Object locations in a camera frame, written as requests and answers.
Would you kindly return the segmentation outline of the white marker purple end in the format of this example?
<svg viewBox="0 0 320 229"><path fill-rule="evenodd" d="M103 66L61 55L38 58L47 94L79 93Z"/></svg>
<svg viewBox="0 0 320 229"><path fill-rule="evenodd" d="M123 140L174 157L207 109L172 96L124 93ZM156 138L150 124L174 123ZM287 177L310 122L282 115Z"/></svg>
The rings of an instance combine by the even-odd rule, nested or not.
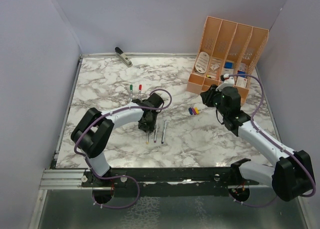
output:
<svg viewBox="0 0 320 229"><path fill-rule="evenodd" d="M157 142L157 135L158 135L158 124L156 123L155 128L154 128L154 134L153 134L153 142Z"/></svg>

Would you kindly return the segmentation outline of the white marker orange end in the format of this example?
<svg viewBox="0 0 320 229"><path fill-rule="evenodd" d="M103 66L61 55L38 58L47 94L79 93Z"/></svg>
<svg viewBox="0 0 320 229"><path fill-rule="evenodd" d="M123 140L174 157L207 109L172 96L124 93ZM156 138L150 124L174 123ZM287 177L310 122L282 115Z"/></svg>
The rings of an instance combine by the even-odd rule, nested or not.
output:
<svg viewBox="0 0 320 229"><path fill-rule="evenodd" d="M148 145L148 144L149 144L149 141L150 141L150 133L147 132L147 133L146 133L146 141L145 141L145 143Z"/></svg>

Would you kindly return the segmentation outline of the white marker red end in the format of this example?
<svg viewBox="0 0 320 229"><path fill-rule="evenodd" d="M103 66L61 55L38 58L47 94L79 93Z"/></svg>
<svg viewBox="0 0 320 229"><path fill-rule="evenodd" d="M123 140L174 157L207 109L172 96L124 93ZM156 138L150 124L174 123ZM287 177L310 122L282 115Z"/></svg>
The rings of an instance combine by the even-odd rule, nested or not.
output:
<svg viewBox="0 0 320 229"><path fill-rule="evenodd" d="M141 94L142 94L142 91L139 91L139 90L138 90L138 97L137 97L137 98L138 98L139 100L141 99Z"/></svg>

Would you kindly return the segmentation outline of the white marker green end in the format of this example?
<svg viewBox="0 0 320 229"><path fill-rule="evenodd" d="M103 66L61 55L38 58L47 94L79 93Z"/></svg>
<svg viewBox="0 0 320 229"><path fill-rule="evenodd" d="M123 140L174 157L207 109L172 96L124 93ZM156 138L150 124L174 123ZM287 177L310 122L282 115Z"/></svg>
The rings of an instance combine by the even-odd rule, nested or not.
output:
<svg viewBox="0 0 320 229"><path fill-rule="evenodd" d="M133 100L133 90L132 91L130 91L130 86L129 86L129 101L130 102L132 102L132 100Z"/></svg>

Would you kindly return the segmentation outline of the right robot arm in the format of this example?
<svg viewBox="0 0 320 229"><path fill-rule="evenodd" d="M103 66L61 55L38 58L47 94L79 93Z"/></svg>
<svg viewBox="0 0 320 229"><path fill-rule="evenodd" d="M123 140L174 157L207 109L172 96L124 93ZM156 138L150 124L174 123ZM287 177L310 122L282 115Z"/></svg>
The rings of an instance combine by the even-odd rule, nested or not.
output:
<svg viewBox="0 0 320 229"><path fill-rule="evenodd" d="M232 86L218 90L212 85L200 94L202 103L222 115L222 124L235 136L257 149L271 166L257 164L249 159L234 163L229 178L240 185L254 180L273 189L283 201L296 197L311 197L316 192L315 177L310 155L295 151L274 139L241 109L241 96Z"/></svg>

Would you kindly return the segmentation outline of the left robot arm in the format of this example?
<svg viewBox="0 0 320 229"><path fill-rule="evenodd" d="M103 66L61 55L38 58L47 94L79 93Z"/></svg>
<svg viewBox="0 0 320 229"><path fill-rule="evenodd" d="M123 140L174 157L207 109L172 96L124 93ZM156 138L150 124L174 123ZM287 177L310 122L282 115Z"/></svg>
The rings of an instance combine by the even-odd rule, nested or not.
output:
<svg viewBox="0 0 320 229"><path fill-rule="evenodd" d="M147 99L134 99L129 104L111 111L90 108L79 121L70 139L85 155L89 166L95 171L93 180L97 185L106 186L111 179L111 166L104 156L104 150L112 131L126 124L137 122L138 128L146 133L153 132L157 116L164 100L152 93Z"/></svg>

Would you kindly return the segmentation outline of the white marker blue end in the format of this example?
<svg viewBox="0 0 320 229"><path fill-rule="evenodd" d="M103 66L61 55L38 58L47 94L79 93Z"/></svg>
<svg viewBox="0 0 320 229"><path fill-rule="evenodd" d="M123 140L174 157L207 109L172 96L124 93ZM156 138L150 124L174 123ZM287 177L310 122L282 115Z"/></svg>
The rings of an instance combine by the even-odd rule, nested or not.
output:
<svg viewBox="0 0 320 229"><path fill-rule="evenodd" d="M164 144L164 142L165 142L166 130L167 130L167 120L165 120L165 121L164 121L164 124L163 124L161 144Z"/></svg>

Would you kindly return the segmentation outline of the white red card box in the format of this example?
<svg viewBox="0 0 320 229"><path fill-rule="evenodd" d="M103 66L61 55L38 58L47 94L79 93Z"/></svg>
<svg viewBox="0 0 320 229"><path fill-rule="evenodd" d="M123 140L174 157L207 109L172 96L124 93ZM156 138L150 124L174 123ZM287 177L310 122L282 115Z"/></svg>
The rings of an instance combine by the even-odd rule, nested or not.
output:
<svg viewBox="0 0 320 229"><path fill-rule="evenodd" d="M238 76L237 80L236 80L236 86L240 87L240 88L246 88L247 87L247 82L248 82L247 78L244 78L242 76Z"/></svg>

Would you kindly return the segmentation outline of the white oval perforated plate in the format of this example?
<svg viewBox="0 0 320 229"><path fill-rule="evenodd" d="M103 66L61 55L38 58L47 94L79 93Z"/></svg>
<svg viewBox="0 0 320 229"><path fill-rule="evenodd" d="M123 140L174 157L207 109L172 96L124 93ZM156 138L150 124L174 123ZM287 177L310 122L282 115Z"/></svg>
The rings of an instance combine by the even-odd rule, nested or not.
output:
<svg viewBox="0 0 320 229"><path fill-rule="evenodd" d="M205 51L201 51L195 62L195 71L199 74L205 74L209 65L210 56Z"/></svg>

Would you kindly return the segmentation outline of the blue white box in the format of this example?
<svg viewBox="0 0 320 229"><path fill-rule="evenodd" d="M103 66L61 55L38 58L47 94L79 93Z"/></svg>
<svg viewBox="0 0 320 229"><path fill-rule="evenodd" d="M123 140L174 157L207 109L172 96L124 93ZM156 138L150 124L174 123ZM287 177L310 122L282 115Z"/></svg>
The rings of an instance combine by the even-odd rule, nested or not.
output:
<svg viewBox="0 0 320 229"><path fill-rule="evenodd" d="M230 62L230 61L226 61L225 64L224 64L224 68L225 69L233 69L234 68L234 63L233 62Z"/></svg>

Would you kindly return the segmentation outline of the peach desk organizer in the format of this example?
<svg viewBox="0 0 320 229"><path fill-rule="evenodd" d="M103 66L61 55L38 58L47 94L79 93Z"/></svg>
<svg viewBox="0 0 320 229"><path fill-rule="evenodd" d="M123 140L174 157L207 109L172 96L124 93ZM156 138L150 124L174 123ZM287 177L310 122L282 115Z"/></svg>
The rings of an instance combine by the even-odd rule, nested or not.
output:
<svg viewBox="0 0 320 229"><path fill-rule="evenodd" d="M210 59L206 73L195 70L195 63L189 75L186 90L200 94L211 85L219 86L221 75L236 74L247 78L246 88L234 86L239 90L241 102L245 103L249 94L253 73L268 42L269 30L234 21L208 16L205 20L196 60L200 52L208 53ZM224 68L225 62L233 62L233 69Z"/></svg>

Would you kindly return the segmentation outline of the grey stapler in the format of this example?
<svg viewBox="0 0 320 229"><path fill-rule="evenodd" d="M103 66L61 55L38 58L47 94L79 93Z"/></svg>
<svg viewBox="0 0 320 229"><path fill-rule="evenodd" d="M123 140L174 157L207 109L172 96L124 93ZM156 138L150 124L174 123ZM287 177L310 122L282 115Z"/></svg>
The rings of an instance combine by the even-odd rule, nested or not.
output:
<svg viewBox="0 0 320 229"><path fill-rule="evenodd" d="M126 55L119 47L115 47L114 50L115 50L116 56L117 56L127 67L131 67L131 66L132 66L131 60L127 57L127 55Z"/></svg>

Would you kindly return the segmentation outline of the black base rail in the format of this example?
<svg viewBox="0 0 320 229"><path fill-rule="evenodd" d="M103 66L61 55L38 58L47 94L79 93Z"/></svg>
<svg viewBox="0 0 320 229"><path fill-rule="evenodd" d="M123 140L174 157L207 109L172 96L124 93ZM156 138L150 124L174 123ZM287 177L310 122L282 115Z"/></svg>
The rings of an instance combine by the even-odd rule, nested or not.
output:
<svg viewBox="0 0 320 229"><path fill-rule="evenodd" d="M234 196L246 201L250 186L258 185L243 179L234 166L112 168L102 179L86 170L81 180L83 188L102 198Z"/></svg>

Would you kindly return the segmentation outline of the aluminium extrusion rail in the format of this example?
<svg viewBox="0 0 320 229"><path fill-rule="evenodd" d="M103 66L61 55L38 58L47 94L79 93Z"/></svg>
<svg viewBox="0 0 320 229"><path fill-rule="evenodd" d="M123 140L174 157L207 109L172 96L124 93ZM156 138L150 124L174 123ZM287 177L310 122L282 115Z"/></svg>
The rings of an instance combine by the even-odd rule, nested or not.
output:
<svg viewBox="0 0 320 229"><path fill-rule="evenodd" d="M85 169L45 169L40 190L77 190L82 188Z"/></svg>

